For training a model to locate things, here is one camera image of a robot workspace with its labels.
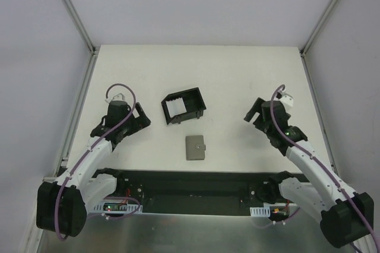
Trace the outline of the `black plastic card box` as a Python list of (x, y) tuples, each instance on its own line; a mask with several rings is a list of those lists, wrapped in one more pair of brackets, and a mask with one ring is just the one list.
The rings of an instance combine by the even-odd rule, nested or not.
[(198, 87), (168, 94), (161, 106), (167, 125), (199, 119), (207, 109)]

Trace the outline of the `grey leather card holder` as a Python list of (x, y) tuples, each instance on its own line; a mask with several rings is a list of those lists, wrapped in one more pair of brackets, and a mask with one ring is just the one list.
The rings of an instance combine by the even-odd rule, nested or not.
[(185, 138), (187, 161), (205, 160), (206, 145), (203, 135), (189, 135)]

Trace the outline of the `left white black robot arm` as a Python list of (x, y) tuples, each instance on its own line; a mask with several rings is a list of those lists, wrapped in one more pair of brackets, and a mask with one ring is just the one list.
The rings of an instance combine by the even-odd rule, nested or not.
[(109, 103), (107, 114), (91, 131), (77, 164), (66, 169), (52, 182), (43, 182), (37, 191), (36, 226), (58, 231), (66, 238), (83, 229), (89, 211), (106, 196), (121, 198), (125, 184), (111, 174), (94, 177), (96, 170), (109, 158), (116, 146), (128, 136), (150, 126), (141, 105), (135, 104), (137, 116), (123, 100)]

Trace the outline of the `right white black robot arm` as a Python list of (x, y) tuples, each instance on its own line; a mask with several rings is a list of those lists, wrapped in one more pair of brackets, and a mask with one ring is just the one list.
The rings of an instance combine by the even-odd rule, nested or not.
[(262, 131), (270, 144), (298, 167), (310, 186), (282, 171), (259, 187), (257, 198), (270, 204), (283, 199), (294, 202), (319, 223), (322, 234), (335, 248), (373, 234), (373, 199), (365, 192), (358, 193), (327, 168), (307, 136), (289, 125), (287, 109), (292, 103), (289, 96), (274, 101), (257, 98), (244, 120)]

